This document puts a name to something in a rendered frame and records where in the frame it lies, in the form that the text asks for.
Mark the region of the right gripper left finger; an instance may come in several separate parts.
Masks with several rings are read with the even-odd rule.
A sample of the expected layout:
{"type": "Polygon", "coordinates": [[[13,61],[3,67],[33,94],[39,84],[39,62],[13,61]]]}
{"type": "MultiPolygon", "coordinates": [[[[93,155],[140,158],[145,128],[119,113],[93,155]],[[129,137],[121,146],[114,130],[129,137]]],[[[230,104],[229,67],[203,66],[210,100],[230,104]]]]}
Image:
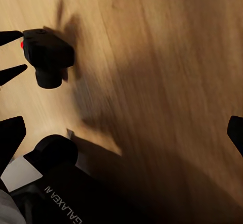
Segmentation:
{"type": "Polygon", "coordinates": [[[0,176],[26,136],[22,116],[0,121],[0,176]]]}

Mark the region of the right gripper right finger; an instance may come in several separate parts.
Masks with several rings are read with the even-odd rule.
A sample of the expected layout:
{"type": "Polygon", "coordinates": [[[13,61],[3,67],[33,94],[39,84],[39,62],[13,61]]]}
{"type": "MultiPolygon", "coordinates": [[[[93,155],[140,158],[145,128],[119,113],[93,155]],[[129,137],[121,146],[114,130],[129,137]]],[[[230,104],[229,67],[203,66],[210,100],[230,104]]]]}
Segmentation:
{"type": "Polygon", "coordinates": [[[243,118],[231,116],[227,134],[243,156],[243,118]]]}

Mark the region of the digital camera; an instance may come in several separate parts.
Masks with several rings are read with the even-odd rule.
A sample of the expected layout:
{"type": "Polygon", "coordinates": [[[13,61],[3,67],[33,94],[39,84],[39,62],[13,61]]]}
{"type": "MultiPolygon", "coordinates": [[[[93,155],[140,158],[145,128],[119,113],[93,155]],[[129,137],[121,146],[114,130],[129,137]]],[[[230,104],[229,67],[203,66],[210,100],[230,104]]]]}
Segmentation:
{"type": "Polygon", "coordinates": [[[54,89],[62,84],[62,69],[74,65],[74,49],[45,29],[23,31],[21,47],[27,61],[35,68],[37,84],[54,89]]]}

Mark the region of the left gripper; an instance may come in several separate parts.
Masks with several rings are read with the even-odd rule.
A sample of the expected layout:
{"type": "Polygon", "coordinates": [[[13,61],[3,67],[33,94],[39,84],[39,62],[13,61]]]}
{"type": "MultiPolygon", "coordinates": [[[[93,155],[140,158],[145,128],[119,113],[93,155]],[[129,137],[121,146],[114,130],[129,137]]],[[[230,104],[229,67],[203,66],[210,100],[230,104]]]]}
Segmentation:
{"type": "MultiPolygon", "coordinates": [[[[0,32],[0,46],[12,42],[16,39],[23,37],[24,34],[20,31],[3,31],[0,32]]],[[[0,71],[0,86],[4,85],[11,79],[15,78],[17,75],[22,73],[28,68],[26,64],[16,66],[10,69],[0,71]]]]}

